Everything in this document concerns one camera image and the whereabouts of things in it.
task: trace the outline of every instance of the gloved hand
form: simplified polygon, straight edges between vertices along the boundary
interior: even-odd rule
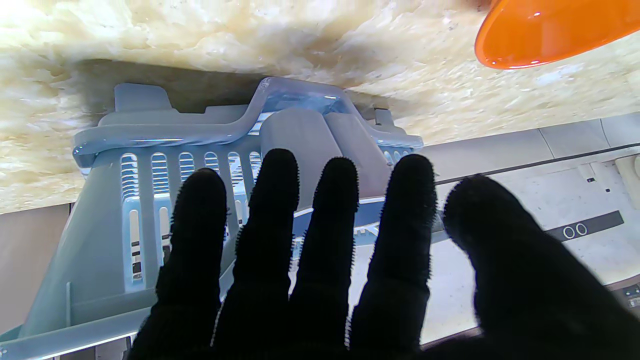
[[[462,181],[449,196],[444,218],[447,232],[476,270],[475,307],[483,335],[425,351],[420,350],[419,338],[429,298],[429,246],[436,209],[430,162],[409,155],[394,168],[367,284],[347,331],[358,208],[352,162],[335,158],[324,168],[289,297],[297,206],[294,156],[287,150],[269,151],[250,198],[249,220],[237,237],[234,283],[220,309],[225,186],[213,170],[191,175],[175,204],[173,248],[160,269],[158,301],[129,359],[635,354],[638,321],[492,180],[476,176]]]

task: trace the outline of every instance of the ventilation slot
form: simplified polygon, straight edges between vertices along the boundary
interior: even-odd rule
[[[142,280],[142,256],[140,255],[140,217],[138,210],[129,212],[129,237],[131,239],[131,272],[133,281]]]
[[[131,153],[122,155],[120,160],[120,173],[122,175],[122,200],[133,199],[140,196],[138,188],[138,158]]]
[[[387,164],[388,165],[393,165],[394,164],[394,159],[391,157],[391,154],[389,154],[388,151],[385,151],[385,158],[387,158]]]
[[[169,209],[163,206],[158,210],[158,228],[162,248],[162,264],[166,264],[171,253],[171,234],[169,233]]]
[[[220,175],[220,166],[218,165],[218,156],[215,153],[209,151],[208,153],[204,154],[204,166],[217,172],[218,175]]]
[[[184,182],[196,170],[193,163],[193,155],[183,152],[178,159],[180,163],[180,180]]]
[[[260,167],[262,166],[262,158],[260,154],[255,151],[249,153],[249,163],[251,164],[251,174],[253,175],[253,183],[258,180],[258,173],[260,172]]]
[[[243,225],[248,218],[248,209],[244,206],[246,198],[246,190],[244,189],[244,177],[242,172],[242,164],[240,155],[237,152],[230,152],[228,157],[229,171],[231,173],[231,184],[234,188],[234,201],[236,204],[236,215],[238,224]]]
[[[130,259],[129,266],[131,269],[131,278],[126,287],[131,289],[131,286],[143,282],[138,158],[134,154],[126,153],[122,155],[120,158],[120,175],[122,178],[123,249],[125,258]]]
[[[151,155],[151,172],[154,187],[154,198],[169,196],[169,172],[166,166],[166,156],[157,152]]]
[[[151,155],[151,173],[156,219],[156,244],[161,249],[159,262],[165,264],[171,252],[171,234],[169,233],[171,199],[169,198],[169,171],[166,155],[162,152]]]

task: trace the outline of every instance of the orange plastic object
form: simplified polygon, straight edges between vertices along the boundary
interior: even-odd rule
[[[569,58],[640,29],[640,0],[493,0],[476,56],[495,69]]]

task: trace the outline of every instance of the gray plastic part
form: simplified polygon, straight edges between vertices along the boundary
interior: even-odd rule
[[[308,109],[279,111],[264,121],[260,139],[263,155],[275,148],[287,149],[296,155],[300,174],[298,210],[310,208],[324,165],[342,156],[323,116]]]
[[[352,114],[331,113],[325,118],[342,155],[358,169],[360,198],[383,197],[392,167],[364,125]]]
[[[266,78],[249,105],[209,107],[203,114],[170,108],[157,86],[118,85],[115,95],[117,111],[74,137],[72,154],[86,182],[26,321],[0,335],[0,347],[7,350],[2,360],[49,356],[135,333],[156,301],[167,235],[161,211],[171,214],[192,171],[215,169],[227,189],[224,296],[233,281],[235,238],[248,216],[260,154],[285,147],[296,156],[301,206],[294,231],[303,236],[330,158],[347,156],[358,165],[364,187],[356,223],[369,226],[379,221],[387,162],[395,163],[385,161],[383,152],[404,156],[422,147],[418,136],[373,129],[344,92],[329,85]],[[380,197],[364,198],[369,195]]]
[[[116,111],[171,110],[166,91],[160,86],[123,83],[113,88]]]

